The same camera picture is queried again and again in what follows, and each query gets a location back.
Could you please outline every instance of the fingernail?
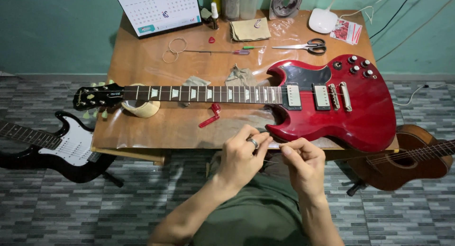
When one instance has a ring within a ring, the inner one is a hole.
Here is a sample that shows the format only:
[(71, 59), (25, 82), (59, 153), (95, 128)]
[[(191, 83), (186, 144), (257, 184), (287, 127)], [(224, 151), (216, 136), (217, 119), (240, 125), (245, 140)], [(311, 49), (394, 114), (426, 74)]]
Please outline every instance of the fingernail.
[(281, 152), (284, 154), (284, 155), (290, 155), (292, 153), (292, 148), (288, 147), (287, 145), (283, 146), (281, 148)]

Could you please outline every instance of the acoustic guitar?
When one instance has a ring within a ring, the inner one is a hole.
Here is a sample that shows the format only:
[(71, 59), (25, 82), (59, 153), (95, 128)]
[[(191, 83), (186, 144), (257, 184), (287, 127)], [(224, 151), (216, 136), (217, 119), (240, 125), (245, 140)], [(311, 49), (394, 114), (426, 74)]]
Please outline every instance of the acoustic guitar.
[(436, 179), (449, 172), (455, 140), (441, 142), (415, 125), (396, 132), (400, 151), (348, 160), (352, 170), (368, 185), (384, 191), (399, 189), (413, 179)]
[(90, 151), (93, 129), (86, 127), (70, 113), (58, 111), (55, 116), (63, 123), (62, 128), (55, 133), (0, 121), (0, 136), (31, 144), (28, 149), (19, 153), (0, 152), (0, 167), (53, 169), (76, 183), (92, 181), (103, 174), (105, 178), (121, 186), (121, 181), (105, 172), (116, 156)]
[(79, 111), (114, 107), (124, 100), (266, 104), (283, 116), (283, 123), (266, 125), (283, 141), (334, 136), (368, 152), (392, 143), (396, 127), (392, 99), (378, 69), (365, 58), (341, 55), (325, 66), (283, 60), (267, 74), (276, 76), (279, 86), (82, 87), (73, 107)]

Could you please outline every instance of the teal wall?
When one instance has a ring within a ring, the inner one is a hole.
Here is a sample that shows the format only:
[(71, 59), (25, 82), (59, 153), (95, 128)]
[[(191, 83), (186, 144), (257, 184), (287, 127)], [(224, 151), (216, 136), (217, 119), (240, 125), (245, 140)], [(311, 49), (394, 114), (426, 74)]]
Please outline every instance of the teal wall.
[[(199, 1), (205, 6), (209, 2)], [(336, 0), (332, 8), (361, 9), (376, 1)], [(373, 25), (367, 23), (369, 34), (382, 28), (403, 1), (384, 0), (374, 5)], [(453, 1), (393, 50), (447, 1), (409, 0), (389, 27), (372, 39), (382, 73), (455, 73)], [(301, 9), (326, 8), (330, 2), (304, 0)], [(258, 8), (268, 8), (269, 3), (259, 0)], [(0, 71), (106, 73), (121, 15), (117, 0), (0, 0)]]

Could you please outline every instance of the epiphone logo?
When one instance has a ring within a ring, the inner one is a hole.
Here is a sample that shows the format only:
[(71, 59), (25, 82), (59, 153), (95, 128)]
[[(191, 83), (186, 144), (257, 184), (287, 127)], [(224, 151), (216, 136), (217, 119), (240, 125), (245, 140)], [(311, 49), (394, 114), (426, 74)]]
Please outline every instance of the epiphone logo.
[(77, 107), (81, 104), (81, 95), (82, 95), (82, 91), (79, 91), (79, 97), (77, 97), (77, 104), (76, 104)]

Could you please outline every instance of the green shirt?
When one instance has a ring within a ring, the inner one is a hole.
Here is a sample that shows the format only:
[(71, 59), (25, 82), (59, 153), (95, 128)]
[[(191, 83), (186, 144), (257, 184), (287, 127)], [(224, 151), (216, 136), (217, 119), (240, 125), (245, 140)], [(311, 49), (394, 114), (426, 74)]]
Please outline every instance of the green shirt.
[(297, 193), (289, 181), (257, 174), (221, 204), (193, 237), (195, 246), (309, 244), (302, 231)]

